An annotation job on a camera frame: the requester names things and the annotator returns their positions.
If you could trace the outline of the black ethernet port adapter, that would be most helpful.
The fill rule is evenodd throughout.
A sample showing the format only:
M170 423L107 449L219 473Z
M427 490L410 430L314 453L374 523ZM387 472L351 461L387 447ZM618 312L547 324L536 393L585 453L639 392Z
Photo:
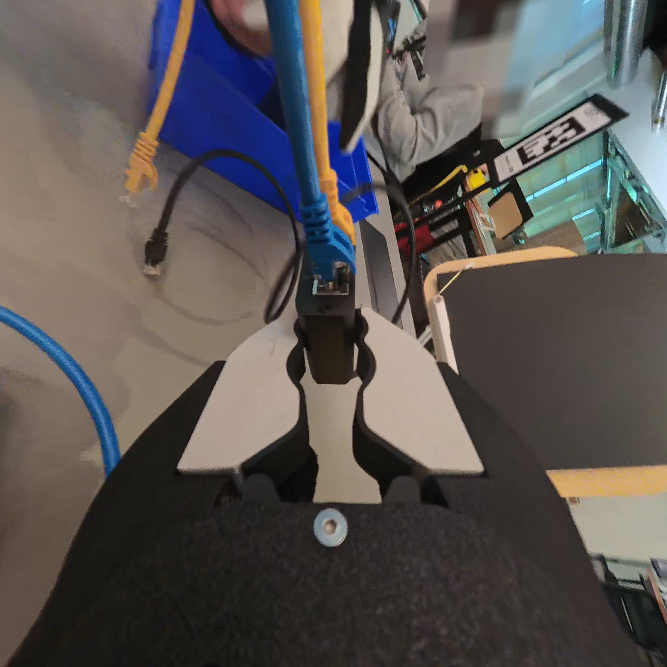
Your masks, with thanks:
M333 287L313 275L304 257L296 291L297 335L313 380L346 385L355 376L357 342L355 274L343 269Z

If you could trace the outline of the person's left hand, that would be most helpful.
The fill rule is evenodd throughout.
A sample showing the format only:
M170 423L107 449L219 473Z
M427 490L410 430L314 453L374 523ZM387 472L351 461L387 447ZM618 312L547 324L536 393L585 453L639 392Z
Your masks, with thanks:
M209 11L225 41L249 57L272 55L270 29L263 1L209 1Z

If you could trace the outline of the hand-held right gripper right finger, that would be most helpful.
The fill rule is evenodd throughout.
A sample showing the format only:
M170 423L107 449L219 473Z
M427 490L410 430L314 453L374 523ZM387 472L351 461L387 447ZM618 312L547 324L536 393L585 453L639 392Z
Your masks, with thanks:
M418 499L444 503L439 478L475 479L484 465L436 359L378 313L356 313L356 463L385 498L411 479Z

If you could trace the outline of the blue plastic bin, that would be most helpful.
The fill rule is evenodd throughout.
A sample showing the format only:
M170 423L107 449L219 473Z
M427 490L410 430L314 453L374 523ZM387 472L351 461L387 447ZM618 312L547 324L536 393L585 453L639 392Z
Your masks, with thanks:
M149 52L147 111L157 99L178 23L180 1L157 1ZM250 156L277 179L299 214L299 186L284 122L274 62L249 57L230 46L219 32L207 1L196 1L188 48L159 139L188 157L213 149ZM328 124L329 158L343 196L371 179L363 140L351 155L338 150L340 125ZM282 199L254 167L217 159L207 168L277 210Z

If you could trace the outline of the silver ventilation duct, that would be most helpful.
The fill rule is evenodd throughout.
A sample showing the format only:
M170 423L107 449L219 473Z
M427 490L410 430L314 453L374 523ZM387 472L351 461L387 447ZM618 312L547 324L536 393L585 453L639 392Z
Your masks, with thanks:
M603 54L610 88L631 83L644 50L661 49L665 42L665 1L604 2Z

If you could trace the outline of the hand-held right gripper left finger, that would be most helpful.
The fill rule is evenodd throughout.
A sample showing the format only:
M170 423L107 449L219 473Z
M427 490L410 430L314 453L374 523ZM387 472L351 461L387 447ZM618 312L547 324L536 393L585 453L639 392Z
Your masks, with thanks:
M222 477L245 501L312 502L315 452L296 319L283 316L240 344L196 422L178 473Z

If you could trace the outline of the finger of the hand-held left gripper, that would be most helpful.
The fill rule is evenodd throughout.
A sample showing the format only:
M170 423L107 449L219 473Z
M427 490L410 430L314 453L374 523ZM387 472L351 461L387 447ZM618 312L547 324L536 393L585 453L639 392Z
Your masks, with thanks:
M392 1L320 1L327 114L350 154L376 114Z

